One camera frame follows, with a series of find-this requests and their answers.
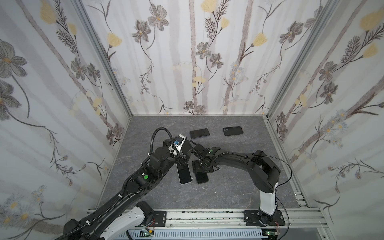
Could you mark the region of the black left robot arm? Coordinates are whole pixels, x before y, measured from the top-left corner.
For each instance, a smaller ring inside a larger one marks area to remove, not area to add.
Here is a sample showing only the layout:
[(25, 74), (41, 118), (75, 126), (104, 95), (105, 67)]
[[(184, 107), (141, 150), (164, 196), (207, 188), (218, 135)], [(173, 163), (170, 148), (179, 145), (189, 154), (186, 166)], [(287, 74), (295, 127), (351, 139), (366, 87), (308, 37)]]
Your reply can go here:
[(123, 183), (121, 190), (106, 204), (80, 221), (71, 220), (58, 240), (100, 240), (102, 233), (122, 213), (153, 190), (176, 164), (184, 161), (192, 149), (187, 137), (172, 137), (164, 127), (156, 129), (151, 137), (150, 151), (141, 167)]

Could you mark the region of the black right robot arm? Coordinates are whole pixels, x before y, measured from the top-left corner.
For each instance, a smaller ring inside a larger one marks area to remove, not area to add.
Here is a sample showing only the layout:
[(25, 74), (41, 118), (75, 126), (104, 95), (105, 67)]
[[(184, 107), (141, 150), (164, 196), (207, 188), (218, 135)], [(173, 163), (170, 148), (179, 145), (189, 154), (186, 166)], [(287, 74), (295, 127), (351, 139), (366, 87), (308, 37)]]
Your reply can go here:
[(221, 165), (240, 169), (250, 176), (253, 185), (260, 191), (260, 206), (255, 217), (251, 217), (253, 224), (266, 227), (277, 222), (278, 203), (277, 188), (279, 186), (281, 169), (263, 151), (242, 154), (230, 152), (221, 148), (205, 148), (198, 144), (191, 149), (198, 158), (197, 171), (213, 173), (214, 168)]

